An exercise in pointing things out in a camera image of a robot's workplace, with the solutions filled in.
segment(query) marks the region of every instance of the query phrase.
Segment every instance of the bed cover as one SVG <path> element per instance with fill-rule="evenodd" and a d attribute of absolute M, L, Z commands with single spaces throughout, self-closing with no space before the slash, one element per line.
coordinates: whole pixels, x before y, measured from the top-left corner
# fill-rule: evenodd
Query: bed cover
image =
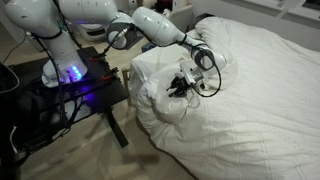
<path fill-rule="evenodd" d="M 185 56 L 174 47 L 177 59 L 147 72 L 137 94 L 138 117 L 155 145 L 199 179 L 319 179 L 320 53 L 222 18 L 206 18 L 196 30 L 237 62 L 224 72 L 233 82 L 212 98 L 192 91 L 168 98 L 174 62 Z"/>

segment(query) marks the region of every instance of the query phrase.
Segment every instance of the robotic hand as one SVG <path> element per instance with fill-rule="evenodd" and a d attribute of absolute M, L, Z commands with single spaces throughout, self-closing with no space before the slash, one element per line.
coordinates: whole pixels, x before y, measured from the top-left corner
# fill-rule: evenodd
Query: robotic hand
<path fill-rule="evenodd" d="M 178 43 L 190 51 L 198 66 L 192 71 L 181 65 L 187 85 L 219 73 L 227 62 L 212 51 L 205 42 L 179 31 L 165 16 L 140 7 L 132 17 L 119 12 L 114 0 L 58 0 L 64 17 L 74 24 L 109 25 L 107 40 L 115 49 L 125 49 L 139 30 L 157 46 Z M 24 30 L 32 32 L 44 42 L 59 67 L 64 83 L 80 81 L 87 72 L 69 35 L 57 25 L 57 8 L 52 0 L 11 0 L 6 5 L 9 19 Z M 48 62 L 42 80 L 48 87 L 58 85 L 53 64 Z"/>

